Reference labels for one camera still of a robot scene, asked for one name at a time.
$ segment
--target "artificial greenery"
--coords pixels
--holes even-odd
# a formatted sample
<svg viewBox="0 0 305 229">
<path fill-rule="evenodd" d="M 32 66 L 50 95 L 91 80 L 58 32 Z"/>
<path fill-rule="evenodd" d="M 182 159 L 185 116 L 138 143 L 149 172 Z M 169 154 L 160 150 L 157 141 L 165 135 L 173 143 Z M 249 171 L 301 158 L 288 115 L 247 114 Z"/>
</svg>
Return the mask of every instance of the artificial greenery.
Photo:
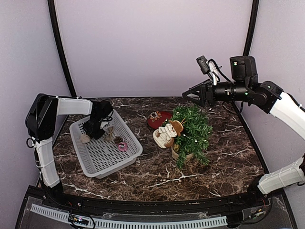
<svg viewBox="0 0 305 229">
<path fill-rule="evenodd" d="M 181 136 L 177 136 L 174 143 L 174 150 L 179 154 L 177 166 L 182 168 L 186 156 L 193 153 L 193 156 L 203 165 L 209 160 L 203 153 L 209 145 L 208 137 L 212 133 L 212 127 L 208 125 L 208 118 L 198 106 L 178 106 L 173 110 L 171 120 L 183 122 Z"/>
</svg>

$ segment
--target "snowman hat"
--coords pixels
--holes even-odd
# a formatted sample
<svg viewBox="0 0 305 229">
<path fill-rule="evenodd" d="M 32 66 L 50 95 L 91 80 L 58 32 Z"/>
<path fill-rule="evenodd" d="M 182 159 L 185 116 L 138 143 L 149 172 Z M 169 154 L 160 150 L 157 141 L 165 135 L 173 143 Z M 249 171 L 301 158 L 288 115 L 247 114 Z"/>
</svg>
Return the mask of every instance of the snowman hat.
<svg viewBox="0 0 305 229">
<path fill-rule="evenodd" d="M 183 125 L 179 121 L 170 121 L 170 124 L 175 129 L 178 136 L 181 136 L 181 132 L 183 131 Z"/>
</svg>

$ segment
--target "plastic tray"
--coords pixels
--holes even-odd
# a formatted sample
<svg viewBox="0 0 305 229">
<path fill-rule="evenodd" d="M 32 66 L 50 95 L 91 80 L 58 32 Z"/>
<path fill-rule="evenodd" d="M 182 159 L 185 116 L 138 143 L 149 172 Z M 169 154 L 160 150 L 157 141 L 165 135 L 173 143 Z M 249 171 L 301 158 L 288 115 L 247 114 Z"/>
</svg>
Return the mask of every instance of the plastic tray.
<svg viewBox="0 0 305 229">
<path fill-rule="evenodd" d="M 88 120 L 89 117 L 86 117 L 70 126 L 76 155 L 86 176 L 98 179 L 106 177 L 133 164 L 142 153 L 143 148 L 140 142 L 115 110 L 113 111 L 112 121 L 103 128 L 105 134 L 98 140 L 92 139 L 89 143 L 83 144 L 80 141 L 81 134 L 85 133 L 82 125 Z M 110 126 L 113 126 L 113 134 L 112 140 L 108 142 L 104 138 L 108 135 L 108 127 Z M 117 145 L 113 142 L 116 136 L 122 137 L 124 142 L 127 143 L 127 151 L 119 151 Z"/>
</svg>

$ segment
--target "snowman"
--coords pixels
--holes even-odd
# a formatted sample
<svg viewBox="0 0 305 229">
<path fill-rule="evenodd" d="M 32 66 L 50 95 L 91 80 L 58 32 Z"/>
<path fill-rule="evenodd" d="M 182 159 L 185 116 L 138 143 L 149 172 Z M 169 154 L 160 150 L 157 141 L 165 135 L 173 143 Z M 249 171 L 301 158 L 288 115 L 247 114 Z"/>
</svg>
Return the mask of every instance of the snowman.
<svg viewBox="0 0 305 229">
<path fill-rule="evenodd" d="M 174 138 L 180 136 L 183 125 L 179 121 L 169 121 L 165 127 L 159 127 L 153 133 L 153 139 L 159 147 L 165 149 L 173 145 Z"/>
</svg>

